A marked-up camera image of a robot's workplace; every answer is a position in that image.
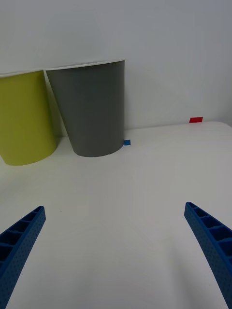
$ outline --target white tabletop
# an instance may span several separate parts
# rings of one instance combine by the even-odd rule
[[[225,309],[184,218],[192,201],[232,227],[232,128],[216,122],[126,132],[131,146],[0,161],[0,231],[39,205],[47,220],[8,309]]]

